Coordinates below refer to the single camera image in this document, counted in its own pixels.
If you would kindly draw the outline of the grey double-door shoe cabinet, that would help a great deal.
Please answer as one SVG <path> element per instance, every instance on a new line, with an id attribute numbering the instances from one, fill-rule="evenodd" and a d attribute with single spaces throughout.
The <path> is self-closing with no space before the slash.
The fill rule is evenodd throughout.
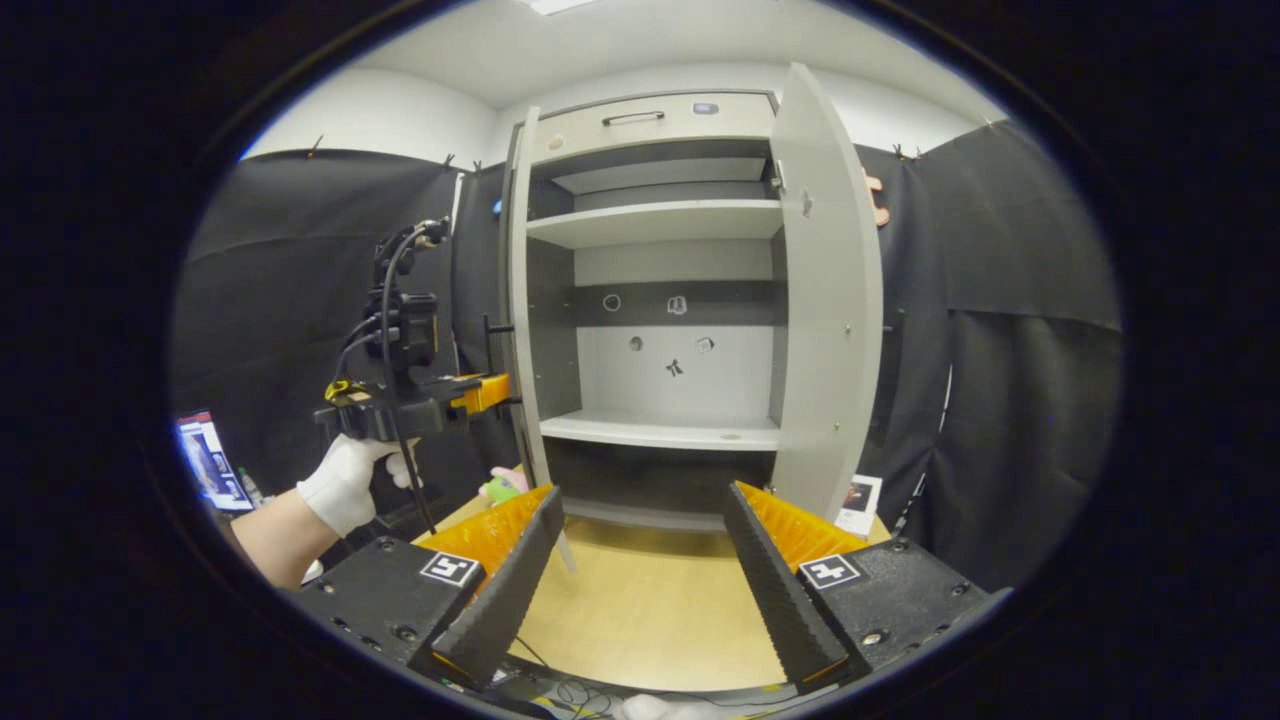
<path id="1" fill-rule="evenodd" d="M 769 91 L 685 90 L 668 94 Z M 558 111 L 635 94 L 580 104 Z M 645 202 L 774 200 L 771 136 L 643 145 L 540 163 L 575 211 Z M 786 368 L 783 227 L 768 240 L 570 250 L 582 407 L 767 416 L 781 427 Z M 717 532 L 730 484 L 769 489 L 776 451 L 648 448 L 557 439 L 572 464 L 571 514 L 662 530 Z"/>

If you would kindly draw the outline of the white photo booklet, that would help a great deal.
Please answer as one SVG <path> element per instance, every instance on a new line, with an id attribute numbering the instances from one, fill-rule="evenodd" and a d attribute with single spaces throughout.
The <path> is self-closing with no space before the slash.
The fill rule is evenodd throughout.
<path id="1" fill-rule="evenodd" d="M 878 477 L 855 474 L 847 486 L 835 525 L 841 530 L 869 541 L 878 523 L 878 501 L 883 480 Z"/>

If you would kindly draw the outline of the pink green plush toy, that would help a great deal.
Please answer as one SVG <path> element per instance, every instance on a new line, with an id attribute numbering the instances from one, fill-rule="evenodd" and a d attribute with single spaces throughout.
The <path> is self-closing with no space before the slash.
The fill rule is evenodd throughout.
<path id="1" fill-rule="evenodd" d="M 521 470 L 493 468 L 489 479 L 479 487 L 477 496 L 485 498 L 493 507 L 520 497 L 527 493 L 529 489 L 529 479 Z"/>

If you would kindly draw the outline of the black backdrop cloth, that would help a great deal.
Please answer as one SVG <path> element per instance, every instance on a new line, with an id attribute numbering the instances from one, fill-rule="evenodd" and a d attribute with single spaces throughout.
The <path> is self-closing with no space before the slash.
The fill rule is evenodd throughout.
<path id="1" fill-rule="evenodd" d="M 1123 380 L 1123 318 L 1083 192 L 1011 122 L 918 159 L 858 146 L 884 182 L 884 292 L 906 315 L 897 398 L 861 471 L 879 511 L 992 591 L 1027 583 L 1085 506 Z M 172 404 L 207 407 L 268 493 L 325 448 L 312 414 L 358 320 L 375 243 L 462 193 L 460 240 L 413 284 L 442 293 L 465 366 L 499 304 L 502 167 L 477 174 L 383 152 L 273 152 L 223 181 L 184 265 Z"/>

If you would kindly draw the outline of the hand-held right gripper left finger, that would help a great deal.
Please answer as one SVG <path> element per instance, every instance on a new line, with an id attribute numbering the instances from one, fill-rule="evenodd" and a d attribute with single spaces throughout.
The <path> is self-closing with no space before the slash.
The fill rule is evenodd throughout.
<path id="1" fill-rule="evenodd" d="M 379 537 L 294 601 L 352 646 L 483 691 L 524 624 L 563 527 L 559 488 L 538 487 L 421 544 Z"/>

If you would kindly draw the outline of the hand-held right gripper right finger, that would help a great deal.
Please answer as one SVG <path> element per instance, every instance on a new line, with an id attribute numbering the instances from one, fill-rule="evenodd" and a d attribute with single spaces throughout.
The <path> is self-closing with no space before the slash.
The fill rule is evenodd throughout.
<path id="1" fill-rule="evenodd" d="M 991 596 L 910 539 L 860 539 L 742 482 L 724 527 L 786 680 L 800 692 L 901 664 L 989 610 Z"/>

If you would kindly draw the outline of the grey cabinet shelf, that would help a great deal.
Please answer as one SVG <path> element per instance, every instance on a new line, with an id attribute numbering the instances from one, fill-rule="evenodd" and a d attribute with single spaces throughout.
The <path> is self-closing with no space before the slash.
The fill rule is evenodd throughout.
<path id="1" fill-rule="evenodd" d="M 768 240 L 783 227 L 774 200 L 645 202 L 575 211 L 526 224 L 530 238 L 562 249 L 698 240 Z"/>
<path id="2" fill-rule="evenodd" d="M 682 416 L 577 410 L 539 423 L 545 438 L 648 448 L 772 452 L 781 430 L 767 416 Z"/>

